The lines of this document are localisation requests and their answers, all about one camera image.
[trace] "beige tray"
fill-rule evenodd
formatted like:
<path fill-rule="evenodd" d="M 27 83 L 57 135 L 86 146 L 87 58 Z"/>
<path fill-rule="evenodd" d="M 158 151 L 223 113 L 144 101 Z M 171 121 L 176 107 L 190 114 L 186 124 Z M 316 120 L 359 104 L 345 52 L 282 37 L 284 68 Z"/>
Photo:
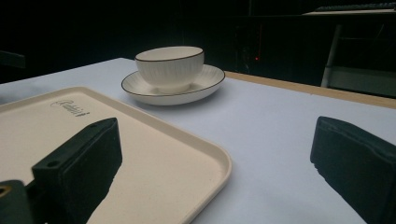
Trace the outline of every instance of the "beige tray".
<path fill-rule="evenodd" d="M 119 121 L 123 162 L 90 223 L 188 223 L 227 183 L 221 147 L 80 87 L 0 106 L 0 181 L 28 184 L 34 164 L 107 118 Z"/>

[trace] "logo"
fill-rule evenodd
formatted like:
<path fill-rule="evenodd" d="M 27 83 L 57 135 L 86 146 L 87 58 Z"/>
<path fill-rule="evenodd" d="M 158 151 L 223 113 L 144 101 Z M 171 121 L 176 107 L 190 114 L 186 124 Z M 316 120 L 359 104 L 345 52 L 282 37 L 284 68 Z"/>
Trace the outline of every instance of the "logo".
<path fill-rule="evenodd" d="M 52 103 L 50 106 L 63 108 L 75 117 L 81 117 L 90 114 L 90 112 L 85 112 L 82 107 L 76 105 L 72 100 L 57 101 Z"/>

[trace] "table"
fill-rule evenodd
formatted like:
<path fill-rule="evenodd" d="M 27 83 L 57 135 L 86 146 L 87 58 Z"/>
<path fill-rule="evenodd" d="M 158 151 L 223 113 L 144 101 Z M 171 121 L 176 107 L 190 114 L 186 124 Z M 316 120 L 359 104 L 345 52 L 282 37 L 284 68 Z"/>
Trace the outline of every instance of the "table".
<path fill-rule="evenodd" d="M 136 70 L 118 58 L 2 84 L 0 105 L 84 86 L 223 147 L 231 178 L 193 223 L 364 223 L 309 161 L 316 121 L 342 119 L 396 144 L 396 100 L 227 72 L 203 100 L 144 105 L 120 86 Z"/>

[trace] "cup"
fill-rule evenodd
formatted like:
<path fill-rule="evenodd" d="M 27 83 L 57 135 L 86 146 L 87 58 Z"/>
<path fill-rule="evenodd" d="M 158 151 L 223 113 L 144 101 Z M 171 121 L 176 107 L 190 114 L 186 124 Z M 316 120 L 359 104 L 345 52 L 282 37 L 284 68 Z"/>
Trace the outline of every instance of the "cup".
<path fill-rule="evenodd" d="M 204 51 L 190 46 L 150 49 L 134 59 L 140 76 L 169 94 L 186 91 L 204 67 Z"/>

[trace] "keyboard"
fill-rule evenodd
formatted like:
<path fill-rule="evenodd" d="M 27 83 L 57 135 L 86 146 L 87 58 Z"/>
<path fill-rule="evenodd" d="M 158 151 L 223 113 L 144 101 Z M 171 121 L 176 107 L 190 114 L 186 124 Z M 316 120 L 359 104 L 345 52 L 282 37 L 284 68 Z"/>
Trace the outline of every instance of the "keyboard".
<path fill-rule="evenodd" d="M 327 6 L 327 7 L 318 7 L 314 11 L 315 12 L 332 12 L 332 11 L 379 10 L 379 9 L 396 10 L 396 2 L 361 4 L 361 5 L 345 5 L 345 6 Z"/>

